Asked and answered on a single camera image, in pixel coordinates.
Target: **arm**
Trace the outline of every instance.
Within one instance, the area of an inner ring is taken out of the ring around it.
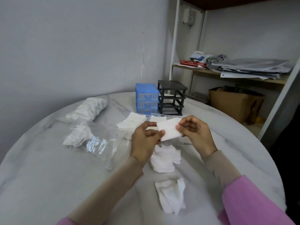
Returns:
[[[200,119],[183,118],[176,127],[189,137],[202,160],[224,188],[225,210],[219,219],[231,225],[292,225],[293,221],[245,175],[241,175],[222,151],[218,151],[208,125]]]
[[[102,224],[118,201],[143,175],[143,167],[151,157],[155,144],[160,143],[164,130],[145,130],[156,122],[144,122],[132,135],[130,156],[106,181],[104,181],[68,217],[57,225]]]

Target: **mini drawer organizer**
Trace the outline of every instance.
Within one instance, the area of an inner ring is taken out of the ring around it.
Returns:
[[[157,113],[159,91],[154,84],[135,84],[137,113]]]
[[[157,89],[159,90],[159,93],[160,93],[160,96],[158,97],[159,113],[164,114],[164,115],[182,116],[182,108],[184,108],[183,102],[185,100],[185,92],[188,88],[177,80],[159,80]],[[166,90],[175,91],[174,95],[166,96],[165,95]],[[173,102],[164,102],[164,99],[173,100]],[[172,113],[172,114],[163,113],[163,108],[166,108],[168,110],[174,109],[176,113]]]

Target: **plastic bag of white cloth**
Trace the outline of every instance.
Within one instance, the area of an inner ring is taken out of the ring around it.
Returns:
[[[131,141],[117,127],[94,122],[73,124],[63,145],[91,153],[108,170],[122,164],[130,154]]]
[[[93,121],[106,106],[107,101],[105,99],[87,98],[76,110],[59,120],[63,122],[73,122],[75,120]]]

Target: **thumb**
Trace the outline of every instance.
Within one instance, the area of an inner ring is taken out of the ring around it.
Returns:
[[[188,129],[184,128],[181,125],[176,125],[176,129],[178,132],[182,133],[183,135],[189,137],[191,135],[191,131],[189,131]]]
[[[151,138],[157,142],[158,140],[160,140],[164,135],[165,135],[166,131],[165,130],[161,130],[158,131],[154,136],[152,136]]]

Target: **shelving unit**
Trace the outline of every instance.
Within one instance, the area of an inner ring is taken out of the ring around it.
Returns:
[[[197,76],[220,79],[220,80],[234,82],[234,83],[246,83],[247,85],[250,85],[250,86],[256,86],[256,87],[261,87],[261,88],[265,88],[265,89],[269,89],[269,90],[279,91],[280,95],[278,96],[265,123],[256,123],[254,125],[247,125],[245,123],[242,124],[247,129],[249,129],[259,140],[261,140],[261,138],[263,137],[269,124],[271,123],[273,117],[275,116],[278,108],[280,107],[281,103],[283,102],[283,99],[285,98],[288,90],[290,89],[292,83],[294,82],[294,79],[296,78],[297,74],[300,71],[300,58],[298,59],[296,65],[294,66],[290,75],[283,75],[280,79],[266,79],[266,80],[261,80],[259,78],[221,78],[220,73],[213,72],[210,70],[175,65],[174,61],[173,61],[175,48],[176,48],[180,5],[185,4],[187,6],[190,6],[194,9],[201,11],[202,23],[201,23],[201,30],[199,33],[199,42],[200,42],[201,36],[202,36],[202,31],[203,31],[203,21],[204,21],[206,10],[214,10],[214,9],[233,7],[233,6],[238,6],[238,5],[242,5],[242,4],[259,2],[259,1],[264,1],[264,0],[214,0],[213,2],[211,0],[177,0],[169,80],[172,80],[173,68],[181,68],[181,69],[191,70],[193,72],[191,83],[190,83],[190,90],[191,90],[191,86],[193,83],[193,77],[194,77],[194,75],[197,75]]]

